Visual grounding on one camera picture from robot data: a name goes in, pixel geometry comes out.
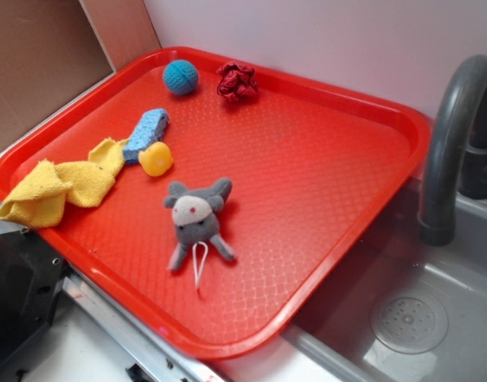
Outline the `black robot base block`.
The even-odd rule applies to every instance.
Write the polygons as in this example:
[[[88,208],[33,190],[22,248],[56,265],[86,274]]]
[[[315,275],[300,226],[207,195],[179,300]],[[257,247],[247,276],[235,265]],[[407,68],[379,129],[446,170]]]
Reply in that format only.
[[[36,232],[0,234],[0,372],[52,325],[64,269]]]

